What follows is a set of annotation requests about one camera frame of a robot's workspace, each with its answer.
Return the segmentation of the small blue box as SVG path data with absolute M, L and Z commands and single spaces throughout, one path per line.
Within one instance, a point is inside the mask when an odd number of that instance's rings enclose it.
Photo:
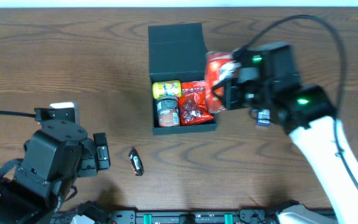
M 270 111 L 269 110 L 259 110 L 257 112 L 257 126 L 269 127 L 270 126 Z

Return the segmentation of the red Hello Panda box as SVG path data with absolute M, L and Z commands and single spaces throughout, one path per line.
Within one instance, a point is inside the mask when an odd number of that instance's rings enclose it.
M 227 78 L 237 78 L 239 63 L 233 59 L 232 53 L 229 52 L 208 52 L 206 58 L 207 63 L 204 75 L 206 82 L 205 101 L 210 113 L 219 113 L 226 108 L 213 95 L 212 88 Z

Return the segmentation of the red candy bag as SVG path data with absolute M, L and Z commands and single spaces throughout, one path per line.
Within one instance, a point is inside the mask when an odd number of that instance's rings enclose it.
M 182 126 L 203 124 L 214 119 L 206 105 L 205 87 L 205 81 L 181 83 L 181 97 L 178 99 L 178 105 Z

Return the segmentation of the black candy bar wrapper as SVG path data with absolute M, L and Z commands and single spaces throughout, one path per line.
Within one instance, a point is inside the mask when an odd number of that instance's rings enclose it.
M 144 167 L 140 159 L 139 153 L 134 147 L 132 147 L 128 156 L 131 161 L 131 166 L 134 174 L 136 176 L 142 176 L 144 174 Z

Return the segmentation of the red Pringles can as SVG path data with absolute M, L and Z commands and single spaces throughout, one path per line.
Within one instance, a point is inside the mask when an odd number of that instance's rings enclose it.
M 177 97 L 163 96 L 157 100 L 156 105 L 160 127 L 167 128 L 180 125 Z

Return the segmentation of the dark green box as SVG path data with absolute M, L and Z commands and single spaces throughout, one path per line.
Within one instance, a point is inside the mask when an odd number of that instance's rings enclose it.
M 207 49 L 202 24 L 150 26 L 150 84 L 179 82 L 185 93 L 205 91 L 204 70 Z

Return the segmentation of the yellow candy bottle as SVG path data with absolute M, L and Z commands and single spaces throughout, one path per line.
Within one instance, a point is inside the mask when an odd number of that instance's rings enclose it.
M 152 94 L 154 99 L 163 96 L 181 97 L 181 82 L 179 80 L 155 82 L 152 84 Z

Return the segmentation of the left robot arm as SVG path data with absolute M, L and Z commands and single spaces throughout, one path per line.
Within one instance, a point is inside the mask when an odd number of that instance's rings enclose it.
M 78 178 L 109 170 L 105 133 L 89 138 L 77 122 L 76 109 L 35 108 L 34 113 L 1 111 L 23 116 L 41 125 L 23 144 L 24 158 L 0 168 L 0 223 L 50 223 L 64 202 L 78 193 Z

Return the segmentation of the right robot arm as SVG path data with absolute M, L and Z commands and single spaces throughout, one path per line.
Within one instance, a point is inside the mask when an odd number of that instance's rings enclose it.
M 338 223 L 358 223 L 358 161 L 338 118 L 339 110 L 319 85 L 302 85 L 289 44 L 276 42 L 229 53 L 220 68 L 218 96 L 227 110 L 269 110 L 306 157 Z

